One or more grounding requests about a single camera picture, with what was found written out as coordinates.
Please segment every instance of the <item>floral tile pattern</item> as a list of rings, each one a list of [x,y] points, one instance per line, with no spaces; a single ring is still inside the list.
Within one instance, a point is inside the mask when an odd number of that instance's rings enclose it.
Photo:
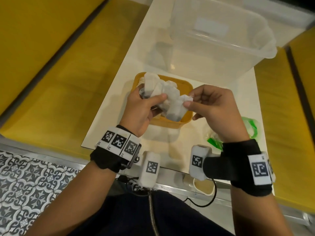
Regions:
[[[0,151],[0,235],[23,235],[79,170]]]

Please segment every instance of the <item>yellow seat cushion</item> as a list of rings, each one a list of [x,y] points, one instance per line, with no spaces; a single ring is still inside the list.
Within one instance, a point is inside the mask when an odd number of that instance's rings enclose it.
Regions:
[[[315,151],[284,49],[255,66],[279,202],[315,212]]]
[[[315,116],[315,27],[289,43],[313,116]]]
[[[0,133],[89,159],[90,150],[80,145],[148,8],[130,0],[110,0]]]
[[[1,0],[0,115],[103,0]]]

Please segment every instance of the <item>white table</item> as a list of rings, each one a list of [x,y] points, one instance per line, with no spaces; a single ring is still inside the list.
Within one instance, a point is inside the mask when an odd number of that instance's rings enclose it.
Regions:
[[[157,51],[157,43],[167,41],[162,33],[167,33],[173,3],[174,0],[153,0],[81,146],[95,149],[108,127],[119,123],[136,74],[153,72],[167,75],[186,80],[194,88],[203,84],[168,73]],[[267,151],[254,69],[239,78],[230,89],[241,115],[260,123],[258,143],[262,151]],[[141,151],[159,153],[162,167],[188,173],[191,147],[196,144],[209,145],[206,141],[209,131],[205,119],[191,121],[180,129],[150,125],[141,137]],[[220,151],[213,147],[213,152]]]

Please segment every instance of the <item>dark clothing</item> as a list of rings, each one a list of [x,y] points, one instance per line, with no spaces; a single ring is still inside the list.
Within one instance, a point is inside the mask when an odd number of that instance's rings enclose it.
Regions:
[[[153,192],[152,201],[161,236],[233,235],[168,192]],[[69,235],[154,235],[148,197],[133,194],[108,196],[100,210]]]

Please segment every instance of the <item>green and clear plastic bag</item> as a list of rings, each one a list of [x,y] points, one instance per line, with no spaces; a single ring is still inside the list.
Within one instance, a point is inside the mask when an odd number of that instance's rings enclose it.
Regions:
[[[247,117],[242,117],[242,119],[248,135],[250,136],[250,139],[258,139],[260,132],[260,124],[258,123],[258,121]],[[214,131],[211,131],[207,135],[207,142],[210,143],[212,146],[218,148],[219,150],[223,150],[222,141],[220,140],[218,134],[216,134]]]

